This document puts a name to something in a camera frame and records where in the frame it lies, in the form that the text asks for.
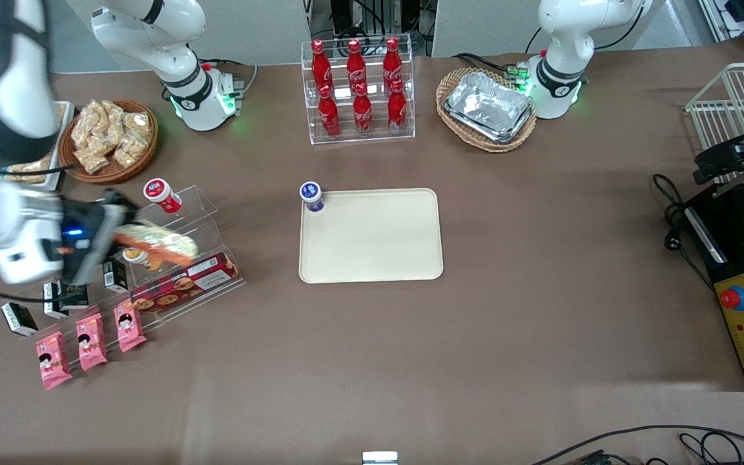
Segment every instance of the table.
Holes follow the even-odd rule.
[[[717,303],[664,250],[665,204],[649,189],[659,171],[696,191],[682,106],[735,61],[744,39],[599,53],[569,114],[496,156],[435,114],[456,59],[417,61],[415,140],[345,147],[308,144],[296,66],[261,68],[243,116],[207,133],[174,117],[153,73],[54,76],[77,106],[150,105],[159,155],[121,188],[142,202],[150,177],[197,183],[248,284],[50,392],[32,344],[0,315],[0,463],[349,464],[388,449],[404,465],[531,463],[639,424],[744,433],[744,382]],[[434,189],[443,276],[302,283],[297,188],[310,179]],[[90,200],[100,188],[68,180],[64,192]],[[671,432],[596,445],[684,457]]]

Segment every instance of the wire rack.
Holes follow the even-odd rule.
[[[700,150],[744,134],[744,63],[727,65],[685,105],[685,111],[693,119]],[[714,182],[730,182],[740,174],[724,174]]]

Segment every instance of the wicker basket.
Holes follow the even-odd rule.
[[[519,145],[522,145],[522,142],[524,142],[526,138],[528,138],[528,136],[534,129],[535,110],[533,110],[532,115],[528,118],[524,126],[519,130],[519,133],[516,134],[516,136],[513,138],[513,141],[510,141],[509,144],[498,144],[494,141],[491,141],[487,138],[487,136],[481,134],[480,132],[477,132],[477,130],[472,129],[472,127],[469,127],[466,124],[461,123],[461,121],[458,121],[457,119],[451,117],[449,114],[447,114],[446,110],[444,110],[444,101],[447,97],[450,96],[450,94],[452,94],[452,91],[455,90],[455,87],[457,87],[458,83],[461,82],[461,78],[463,78],[464,75],[467,73],[473,73],[476,71],[481,71],[482,73],[487,74],[487,76],[493,78],[495,82],[500,83],[500,85],[506,85],[508,87],[510,86],[510,83],[507,79],[499,76],[496,73],[493,73],[492,71],[479,70],[478,68],[461,68],[460,70],[455,70],[447,74],[447,76],[440,81],[438,89],[435,91],[435,103],[438,115],[444,121],[444,123],[449,126],[449,129],[451,129],[452,132],[455,133],[455,135],[457,135],[459,138],[461,138],[462,141],[466,142],[467,144],[472,145],[472,147],[478,147],[479,149],[488,151],[490,153],[502,153],[511,151]]]
[[[159,131],[157,129],[157,118],[154,117],[151,109],[148,109],[148,107],[142,103],[136,103],[131,100],[114,100],[114,103],[126,112],[133,112],[133,114],[146,112],[148,114],[148,120],[151,122],[153,130],[151,131],[151,140],[148,143],[147,150],[143,152],[142,156],[139,157],[136,163],[127,168],[122,167],[119,162],[113,159],[112,151],[106,155],[109,162],[111,162],[107,167],[102,168],[94,174],[88,174],[85,172],[85,169],[82,168],[82,165],[79,164],[79,160],[76,159],[76,156],[74,156],[76,145],[74,145],[74,140],[70,138],[71,132],[74,130],[74,125],[76,124],[76,121],[79,120],[79,115],[77,115],[70,124],[68,124],[68,127],[65,127],[65,132],[62,133],[62,140],[59,141],[60,167],[73,164],[77,165],[76,168],[66,171],[69,176],[73,176],[77,180],[85,183],[98,183],[98,185],[121,183],[139,174],[140,171],[147,167],[151,162],[151,159],[154,158],[154,151],[156,151],[157,148],[157,134]]]

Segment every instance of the red bottle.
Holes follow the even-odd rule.
[[[349,39],[349,59],[346,61],[346,73],[349,74],[349,88],[352,95],[357,96],[359,83],[364,85],[364,95],[366,95],[366,62],[364,57],[360,56],[360,41],[358,39]]]
[[[401,79],[401,55],[398,55],[398,38],[386,39],[384,57],[384,95],[389,95],[392,82]]]
[[[407,130],[407,98],[404,97],[404,82],[392,81],[392,94],[389,95],[389,132],[402,134]]]
[[[366,96],[366,82],[357,83],[354,90],[355,130],[361,138],[368,138],[372,135],[372,102]]]
[[[312,76],[315,79],[315,85],[318,86],[318,91],[325,87],[331,89],[335,87],[331,81],[331,64],[329,59],[323,55],[323,41],[321,39],[314,39],[312,41],[312,51],[314,57],[312,59]]]
[[[340,137],[340,120],[337,118],[337,105],[331,99],[330,90],[327,87],[318,89],[321,95],[321,102],[318,104],[318,111],[321,114],[321,123],[325,129],[325,138],[334,141]]]

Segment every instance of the acrylic display stand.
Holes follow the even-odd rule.
[[[163,210],[160,209],[159,205],[152,203],[145,206],[145,208],[139,209],[136,218],[139,220],[148,220],[151,221],[151,223],[168,227],[168,229],[184,236],[190,236],[190,238],[194,239],[197,243],[200,251],[195,262],[200,262],[216,253],[225,253],[227,256],[230,256],[231,259],[234,259],[233,253],[231,253],[225,244],[223,244],[218,227],[211,216],[218,211],[214,204],[209,201],[197,186],[191,186],[177,194],[180,195],[180,198],[183,200],[183,207],[180,208],[180,211],[176,214],[166,214],[166,212],[163,212]],[[129,291],[181,268],[179,265],[163,262],[163,265],[158,270],[147,271],[142,268],[141,265],[131,265],[124,262],[120,256],[118,256],[118,259],[126,265],[128,286],[130,288]],[[25,286],[6,285],[0,279],[0,291],[13,295],[24,295],[25,297],[30,298],[41,298],[42,283],[51,282],[51,280],[56,279],[46,278],[42,280],[42,282],[32,283]],[[156,329],[162,324],[198,308],[198,306],[212,300],[212,298],[219,297],[220,295],[231,291],[231,289],[235,289],[244,284],[245,280],[243,280],[242,275],[239,274],[236,279],[230,280],[230,282],[225,282],[213,289],[209,289],[209,291],[199,294],[197,297],[184,304],[177,304],[173,307],[157,312],[139,312],[139,317],[143,324],[143,331],[147,333],[150,330]],[[52,335],[52,333],[55,333],[56,331],[62,332],[62,335],[65,337],[65,351],[68,354],[68,359],[70,359],[71,368],[79,367],[76,322],[89,315],[100,312],[101,319],[103,320],[104,336],[107,341],[107,349],[112,350],[112,348],[115,348],[116,345],[118,345],[113,309],[115,306],[122,303],[122,301],[130,298],[130,292],[117,294],[116,292],[105,289],[103,283],[103,272],[101,272],[101,268],[95,268],[94,277],[91,280],[91,284],[88,286],[88,297],[92,306],[91,308],[85,310],[71,310],[70,316],[64,320],[54,320],[53,318],[45,316],[42,311],[42,304],[19,303],[29,308],[30,315],[32,315],[37,326],[39,326],[39,331],[35,335],[23,339],[38,342],[39,339]],[[0,298],[0,307],[5,303],[6,300]],[[8,331],[6,328],[8,325],[6,323],[3,322],[2,327],[3,331]]]
[[[349,56],[349,39],[323,41],[323,53],[331,63],[331,76],[335,84],[334,100],[337,104],[337,117],[340,119],[340,137],[327,139],[321,123],[318,104],[318,86],[312,76],[312,42],[301,44],[301,68],[304,76],[304,100],[308,118],[309,140],[313,145],[330,142],[369,141],[376,139],[402,139],[415,136],[415,74],[413,71],[413,44],[408,34],[396,37],[400,43],[401,79],[404,82],[404,97],[407,98],[407,127],[402,134],[389,132],[389,98],[384,95],[384,56],[386,39],[391,36],[360,37],[360,53],[366,62],[366,83],[369,100],[372,102],[372,133],[361,138],[355,132],[355,113],[352,109],[354,99],[349,91],[349,78],[346,75],[346,61]]]

